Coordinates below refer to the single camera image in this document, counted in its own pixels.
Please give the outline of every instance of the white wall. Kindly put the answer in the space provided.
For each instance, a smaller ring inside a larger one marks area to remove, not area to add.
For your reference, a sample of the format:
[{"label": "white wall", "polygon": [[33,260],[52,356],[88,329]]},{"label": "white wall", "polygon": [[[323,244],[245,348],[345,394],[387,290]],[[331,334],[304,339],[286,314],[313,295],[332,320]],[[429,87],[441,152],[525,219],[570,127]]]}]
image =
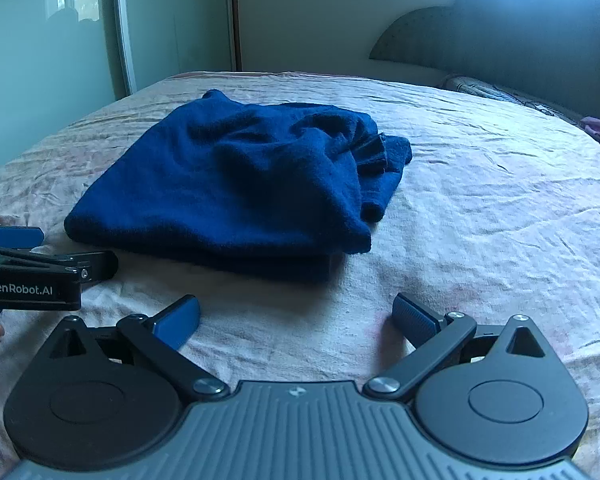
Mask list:
[{"label": "white wall", "polygon": [[0,0],[0,166],[114,101],[102,22],[52,0]]},{"label": "white wall", "polygon": [[368,55],[378,37],[405,12],[450,0],[239,0],[246,71],[363,75],[436,84],[439,71]]}]

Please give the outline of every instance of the white bedsheet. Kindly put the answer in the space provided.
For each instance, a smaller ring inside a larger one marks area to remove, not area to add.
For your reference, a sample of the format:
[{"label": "white bedsheet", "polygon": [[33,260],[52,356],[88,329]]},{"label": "white bedsheet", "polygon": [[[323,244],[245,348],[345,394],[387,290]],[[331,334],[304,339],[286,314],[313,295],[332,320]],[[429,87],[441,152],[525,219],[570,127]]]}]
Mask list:
[{"label": "white bedsheet", "polygon": [[[499,324],[533,317],[589,402],[576,462],[600,479],[600,146],[529,108],[362,78],[193,73],[159,82],[44,139],[0,170],[0,222],[40,226],[44,252],[82,247],[62,221],[87,187],[175,107],[218,88],[250,103],[315,102],[369,113],[414,159],[369,254],[329,286],[297,286],[117,251],[113,280],[82,295],[87,325],[154,314],[183,294],[202,324],[182,352],[222,380],[365,381],[405,343],[386,318],[398,291]],[[65,313],[5,312],[0,475],[14,463],[6,397]]]}]

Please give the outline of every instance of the metal screw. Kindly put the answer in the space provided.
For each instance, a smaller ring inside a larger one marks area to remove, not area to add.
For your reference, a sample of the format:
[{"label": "metal screw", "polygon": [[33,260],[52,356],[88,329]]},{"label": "metal screw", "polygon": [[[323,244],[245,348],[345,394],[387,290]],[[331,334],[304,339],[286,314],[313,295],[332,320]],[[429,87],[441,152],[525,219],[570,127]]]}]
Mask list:
[{"label": "metal screw", "polygon": [[298,397],[302,397],[306,393],[306,390],[302,386],[296,386],[295,388],[290,388],[288,392],[289,395],[297,399]]},{"label": "metal screw", "polygon": [[219,394],[224,390],[224,383],[215,377],[203,377],[193,383],[193,390],[201,395]]},{"label": "metal screw", "polygon": [[376,394],[392,394],[400,388],[400,383],[391,377],[374,377],[366,385]]}]

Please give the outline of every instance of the gray ribbed surface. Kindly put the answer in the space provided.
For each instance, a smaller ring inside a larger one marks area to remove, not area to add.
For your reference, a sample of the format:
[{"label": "gray ribbed surface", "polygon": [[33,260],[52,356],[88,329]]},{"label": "gray ribbed surface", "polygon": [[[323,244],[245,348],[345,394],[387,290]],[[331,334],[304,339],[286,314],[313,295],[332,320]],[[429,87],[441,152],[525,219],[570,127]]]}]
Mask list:
[{"label": "gray ribbed surface", "polygon": [[418,348],[436,335],[436,324],[406,300],[397,296],[392,319],[400,333]]},{"label": "gray ribbed surface", "polygon": [[[298,393],[296,388],[305,390]],[[568,462],[488,471],[440,452],[394,402],[354,383],[244,382],[222,402],[192,407],[177,435],[145,459],[107,472],[63,473],[23,462],[9,480],[577,480]]]}]

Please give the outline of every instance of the wall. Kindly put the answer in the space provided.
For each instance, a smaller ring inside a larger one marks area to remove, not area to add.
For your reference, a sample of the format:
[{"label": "wall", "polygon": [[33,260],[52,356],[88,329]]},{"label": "wall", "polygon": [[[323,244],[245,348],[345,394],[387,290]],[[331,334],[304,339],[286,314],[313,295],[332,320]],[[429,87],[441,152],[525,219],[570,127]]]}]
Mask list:
[{"label": "wall", "polygon": [[98,0],[0,0],[0,166],[115,100],[110,55]]},{"label": "wall", "polygon": [[239,0],[246,71],[362,75],[436,84],[443,73],[369,60],[378,37],[413,9],[450,0]]},{"label": "wall", "polygon": [[227,0],[126,0],[138,89],[194,70],[231,70]]}]

